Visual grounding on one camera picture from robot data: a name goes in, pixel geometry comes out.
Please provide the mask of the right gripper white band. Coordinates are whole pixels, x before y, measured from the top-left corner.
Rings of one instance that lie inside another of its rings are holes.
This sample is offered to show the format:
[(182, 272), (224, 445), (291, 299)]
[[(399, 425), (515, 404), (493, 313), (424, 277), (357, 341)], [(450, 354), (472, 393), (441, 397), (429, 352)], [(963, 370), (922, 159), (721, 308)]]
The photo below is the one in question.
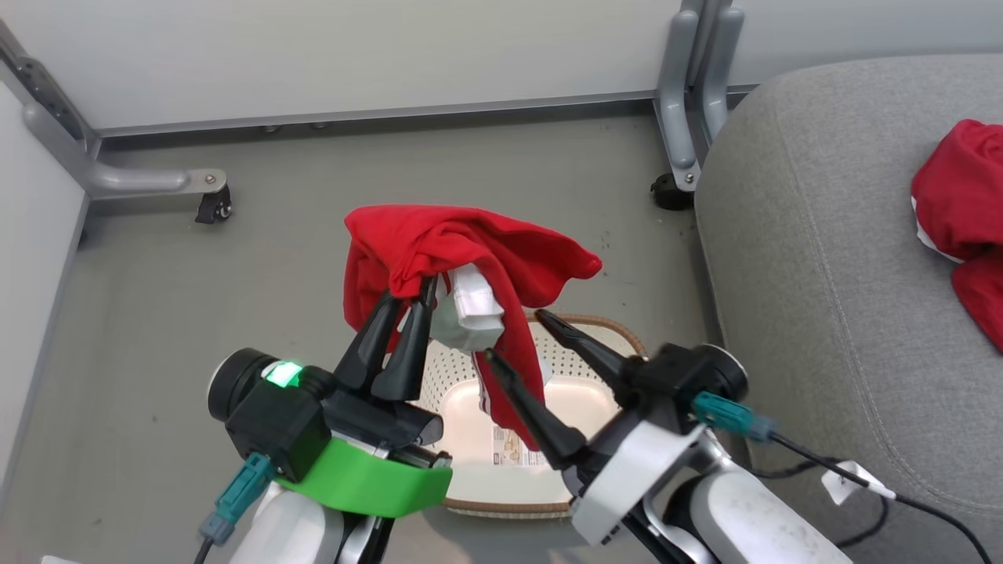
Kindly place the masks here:
[(683, 382), (706, 363), (633, 358), (625, 365), (626, 357), (551, 311), (538, 310), (537, 322), (606, 385), (619, 386), (626, 401), (587, 436), (536, 399), (497, 351), (486, 351), (492, 374), (538, 450), (552, 468), (563, 470), (573, 495), (574, 531), (590, 545), (608, 543), (620, 530), (643, 545), (695, 545), (691, 535), (663, 523), (654, 499), (700, 450), (706, 428), (687, 414), (692, 394)]

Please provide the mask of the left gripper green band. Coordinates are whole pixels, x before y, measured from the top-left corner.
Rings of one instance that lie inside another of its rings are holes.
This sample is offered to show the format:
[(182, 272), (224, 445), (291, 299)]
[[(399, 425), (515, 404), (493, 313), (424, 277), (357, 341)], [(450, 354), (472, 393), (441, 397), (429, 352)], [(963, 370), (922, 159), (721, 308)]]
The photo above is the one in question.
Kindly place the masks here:
[(420, 438), (426, 426), (440, 433), (441, 418), (405, 403), (422, 392), (436, 289), (436, 277), (422, 280), (383, 371), (402, 304), (388, 291), (337, 365), (340, 385), (353, 390), (372, 385), (379, 399), (337, 390), (322, 401), (308, 390), (276, 390), (276, 424), (294, 443), (298, 464), (291, 477), (277, 475), (279, 485), (329, 509), (383, 518), (444, 502), (454, 477), (451, 456), (422, 449)]

